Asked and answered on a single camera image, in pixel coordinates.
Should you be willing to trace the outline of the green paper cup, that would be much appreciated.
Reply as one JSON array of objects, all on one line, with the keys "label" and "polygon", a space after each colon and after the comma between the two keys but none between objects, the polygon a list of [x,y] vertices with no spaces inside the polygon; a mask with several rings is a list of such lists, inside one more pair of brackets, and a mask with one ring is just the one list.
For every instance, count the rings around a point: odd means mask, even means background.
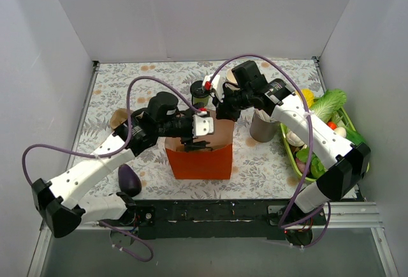
[{"label": "green paper cup", "polygon": [[199,95],[199,96],[195,96],[192,95],[192,104],[194,107],[196,107],[197,109],[200,108],[206,108],[209,102],[209,95],[203,96],[203,95]]}]

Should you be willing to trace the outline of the orange paper bag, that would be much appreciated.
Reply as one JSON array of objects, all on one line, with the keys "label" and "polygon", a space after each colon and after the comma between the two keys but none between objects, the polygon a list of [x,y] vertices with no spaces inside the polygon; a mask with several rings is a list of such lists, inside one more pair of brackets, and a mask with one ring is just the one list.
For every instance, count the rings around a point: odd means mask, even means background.
[{"label": "orange paper bag", "polygon": [[185,151],[179,138],[166,138],[164,148],[175,179],[228,180],[233,164],[233,131],[235,123],[214,120],[214,134],[198,137],[207,148]]}]

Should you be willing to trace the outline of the black plastic cup lid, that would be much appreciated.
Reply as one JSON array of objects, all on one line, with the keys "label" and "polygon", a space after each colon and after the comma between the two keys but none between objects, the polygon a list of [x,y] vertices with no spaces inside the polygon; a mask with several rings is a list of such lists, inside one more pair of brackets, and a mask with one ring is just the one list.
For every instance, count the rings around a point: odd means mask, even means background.
[{"label": "black plastic cup lid", "polygon": [[209,96],[209,91],[205,89],[202,80],[193,82],[189,88],[190,94],[194,98],[206,98]]}]

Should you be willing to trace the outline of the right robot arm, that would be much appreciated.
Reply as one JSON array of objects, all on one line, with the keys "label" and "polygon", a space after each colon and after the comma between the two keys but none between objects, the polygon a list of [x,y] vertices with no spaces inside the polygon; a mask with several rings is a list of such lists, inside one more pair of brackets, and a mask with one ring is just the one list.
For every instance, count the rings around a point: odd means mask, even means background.
[{"label": "right robot arm", "polygon": [[332,130],[309,110],[298,86],[290,79],[267,81],[257,64],[248,60],[232,69],[238,89],[228,88],[217,73],[207,76],[204,90],[213,92],[218,119],[237,120],[250,107],[265,111],[305,142],[309,154],[315,154],[325,173],[306,188],[298,186],[283,211],[278,225],[303,224],[329,201],[341,200],[363,179],[370,158],[365,143],[354,144]]}]

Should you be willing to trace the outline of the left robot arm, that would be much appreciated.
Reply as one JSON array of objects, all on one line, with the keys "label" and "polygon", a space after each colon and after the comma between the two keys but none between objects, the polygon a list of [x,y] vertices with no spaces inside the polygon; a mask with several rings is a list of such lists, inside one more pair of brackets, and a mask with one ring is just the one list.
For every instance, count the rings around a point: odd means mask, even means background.
[{"label": "left robot arm", "polygon": [[120,124],[113,133],[84,160],[61,175],[32,185],[36,210],[56,238],[64,237],[79,225],[91,221],[116,220],[128,226],[134,222],[135,203],[118,192],[96,200],[86,199],[87,192],[121,165],[154,146],[160,137],[193,139],[214,132],[214,120],[206,110],[180,111],[178,99],[160,92],[147,107],[131,113],[130,121]]}]

